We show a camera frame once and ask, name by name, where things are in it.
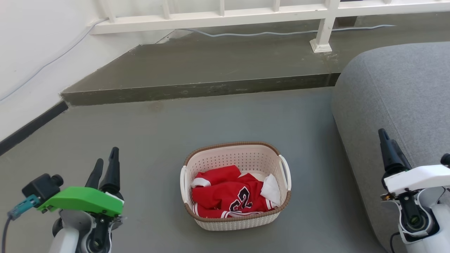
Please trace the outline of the cream laundry basket brown rim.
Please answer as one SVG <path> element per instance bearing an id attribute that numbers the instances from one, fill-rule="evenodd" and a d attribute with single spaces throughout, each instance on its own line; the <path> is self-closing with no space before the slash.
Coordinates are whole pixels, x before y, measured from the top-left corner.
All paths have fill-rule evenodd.
<path id="1" fill-rule="evenodd" d="M 281 205 L 272 211 L 242 218 L 202 218 L 192 211 L 191 183 L 199 172 L 235 165 L 242 172 L 259 180 L 275 176 L 281 192 Z M 291 198 L 291 173 L 286 159 L 270 144 L 264 142 L 225 143 L 193 151 L 180 172 L 181 197 L 188 214 L 203 229 L 211 232 L 234 231 L 263 226 L 273 222 L 286 208 Z"/>

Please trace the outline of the red basketball jersey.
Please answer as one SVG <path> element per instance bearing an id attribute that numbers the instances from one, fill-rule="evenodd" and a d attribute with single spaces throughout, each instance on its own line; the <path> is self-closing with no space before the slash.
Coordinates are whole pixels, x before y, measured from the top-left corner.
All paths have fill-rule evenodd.
<path id="1" fill-rule="evenodd" d="M 242 218 L 272 211 L 260 195 L 263 180 L 235 165 L 199 172 L 191 183 L 192 211 L 202 218 Z"/>

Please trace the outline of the black baseboard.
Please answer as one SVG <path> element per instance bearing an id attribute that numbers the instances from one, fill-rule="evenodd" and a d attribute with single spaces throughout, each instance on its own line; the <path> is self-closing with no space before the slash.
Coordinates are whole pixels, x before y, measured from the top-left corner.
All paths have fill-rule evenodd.
<path id="1" fill-rule="evenodd" d="M 35 118 L 31 122 L 24 125 L 22 128 L 5 138 L 0 142 L 0 156 L 8 152 L 14 146 L 23 142 L 31 134 L 35 133 L 38 129 L 46 125 L 58 115 L 62 114 L 69 107 L 64 101 L 60 101 L 58 104 L 47 110 L 45 113 Z"/>

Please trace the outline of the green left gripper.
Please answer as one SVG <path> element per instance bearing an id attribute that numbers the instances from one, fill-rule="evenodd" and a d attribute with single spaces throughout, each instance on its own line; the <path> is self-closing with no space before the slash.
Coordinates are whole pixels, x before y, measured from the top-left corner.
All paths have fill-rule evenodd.
<path id="1" fill-rule="evenodd" d="M 119 148 L 113 147 L 108 158 L 108 168 L 99 185 L 103 173 L 103 159 L 99 158 L 85 184 L 85 187 L 70 186 L 45 201 L 38 211 L 53 212 L 58 209 L 76 210 L 109 217 L 123 212 L 124 198 L 120 193 Z"/>

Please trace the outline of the white railing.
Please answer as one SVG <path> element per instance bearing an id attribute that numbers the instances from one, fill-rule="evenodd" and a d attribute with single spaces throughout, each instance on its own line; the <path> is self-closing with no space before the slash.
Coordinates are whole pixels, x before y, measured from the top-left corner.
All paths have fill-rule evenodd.
<path id="1" fill-rule="evenodd" d="M 95 24 L 91 34 L 113 34 L 178 30 L 200 27 L 223 27 L 272 22 L 320 20 L 317 36 L 310 41 L 315 53 L 331 52 L 329 39 L 334 21 L 342 17 L 426 13 L 450 11 L 450 0 L 324 0 L 317 4 L 281 6 L 281 0 L 271 0 L 265 8 L 227 10 L 225 0 L 217 0 L 217 10 L 211 12 L 177 13 L 177 3 L 161 0 L 157 15 L 118 17 L 111 0 L 100 0 L 106 20 Z"/>

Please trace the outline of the grey concrete step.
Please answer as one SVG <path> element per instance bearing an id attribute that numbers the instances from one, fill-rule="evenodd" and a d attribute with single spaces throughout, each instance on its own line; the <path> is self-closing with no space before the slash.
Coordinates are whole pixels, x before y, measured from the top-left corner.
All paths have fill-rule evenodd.
<path id="1" fill-rule="evenodd" d="M 314 53 L 318 20 L 175 31 L 139 45 L 65 89 L 68 106 L 183 99 L 335 85 L 358 54 L 390 45 L 450 41 L 450 11 L 339 18 L 331 52 Z"/>

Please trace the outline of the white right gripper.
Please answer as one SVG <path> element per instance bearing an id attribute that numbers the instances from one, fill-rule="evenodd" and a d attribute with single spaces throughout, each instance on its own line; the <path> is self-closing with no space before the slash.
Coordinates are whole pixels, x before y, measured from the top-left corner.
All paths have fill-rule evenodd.
<path id="1" fill-rule="evenodd" d="M 450 168 L 438 164 L 413 168 L 397 141 L 391 139 L 384 128 L 378 130 L 381 156 L 384 163 L 384 183 L 389 193 L 450 186 Z"/>

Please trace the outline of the grey fabric sofa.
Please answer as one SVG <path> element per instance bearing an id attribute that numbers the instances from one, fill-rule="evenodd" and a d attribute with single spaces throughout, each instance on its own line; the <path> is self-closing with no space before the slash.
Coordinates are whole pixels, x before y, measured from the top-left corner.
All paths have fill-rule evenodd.
<path id="1" fill-rule="evenodd" d="M 450 154 L 450 42 L 376 48 L 356 56 L 339 76 L 332 113 L 370 226 L 384 250 L 398 232 L 399 211 L 382 203 L 383 128 L 412 168 Z"/>

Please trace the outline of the white cloth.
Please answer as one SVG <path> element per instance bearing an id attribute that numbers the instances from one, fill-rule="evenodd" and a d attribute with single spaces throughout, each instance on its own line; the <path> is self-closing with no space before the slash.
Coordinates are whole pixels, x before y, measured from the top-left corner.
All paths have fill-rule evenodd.
<path id="1" fill-rule="evenodd" d="M 281 192 L 274 175 L 270 174 L 264 179 L 260 195 L 265 199 L 268 210 L 281 205 Z"/>

